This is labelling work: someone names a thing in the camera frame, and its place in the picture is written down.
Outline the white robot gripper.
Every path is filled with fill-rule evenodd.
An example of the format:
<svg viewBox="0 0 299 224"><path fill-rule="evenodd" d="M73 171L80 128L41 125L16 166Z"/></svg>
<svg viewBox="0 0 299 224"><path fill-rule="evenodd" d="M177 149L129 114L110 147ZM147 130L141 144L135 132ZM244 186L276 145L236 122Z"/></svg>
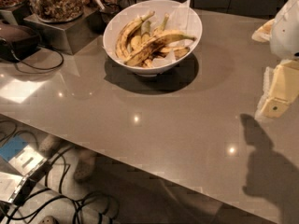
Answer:
<svg viewBox="0 0 299 224"><path fill-rule="evenodd" d="M275 19L267 21L251 36L268 42L282 60L275 68L267 67L263 76L260 113L279 118L299 96L299 0L288 0Z"/></svg>

